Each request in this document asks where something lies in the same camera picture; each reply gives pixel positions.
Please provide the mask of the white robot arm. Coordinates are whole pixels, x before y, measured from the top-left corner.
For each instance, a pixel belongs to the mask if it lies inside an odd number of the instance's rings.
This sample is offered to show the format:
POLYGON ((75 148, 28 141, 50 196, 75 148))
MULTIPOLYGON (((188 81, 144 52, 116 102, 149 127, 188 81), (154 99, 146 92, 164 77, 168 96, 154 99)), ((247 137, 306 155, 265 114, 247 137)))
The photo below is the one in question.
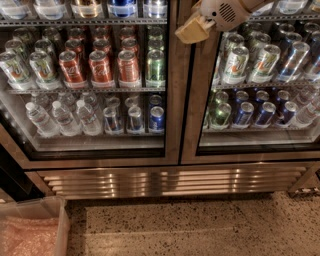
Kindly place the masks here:
POLYGON ((199 0, 191 16, 175 35, 184 44, 205 41, 212 30, 227 32, 246 22, 251 14, 273 0, 199 0))

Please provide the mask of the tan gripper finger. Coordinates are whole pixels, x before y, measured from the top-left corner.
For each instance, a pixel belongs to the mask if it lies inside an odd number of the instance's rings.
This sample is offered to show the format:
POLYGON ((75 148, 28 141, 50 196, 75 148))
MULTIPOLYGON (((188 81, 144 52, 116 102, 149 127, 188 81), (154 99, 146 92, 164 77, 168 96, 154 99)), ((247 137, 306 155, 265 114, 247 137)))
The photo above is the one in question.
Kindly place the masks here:
POLYGON ((191 13, 199 11, 202 0, 198 0, 191 8, 191 13))
POLYGON ((209 38, 214 25, 214 21, 208 21, 204 16, 194 13, 175 31, 175 35, 184 44, 202 42, 209 38))

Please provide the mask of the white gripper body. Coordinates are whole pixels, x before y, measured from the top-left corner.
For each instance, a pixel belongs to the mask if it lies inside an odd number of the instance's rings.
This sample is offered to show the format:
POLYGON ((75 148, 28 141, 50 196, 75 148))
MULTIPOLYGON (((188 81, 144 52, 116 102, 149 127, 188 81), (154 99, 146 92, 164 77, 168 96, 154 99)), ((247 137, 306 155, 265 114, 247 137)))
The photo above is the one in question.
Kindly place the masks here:
POLYGON ((217 31, 230 31, 252 13, 252 0, 202 0, 200 14, 217 31))

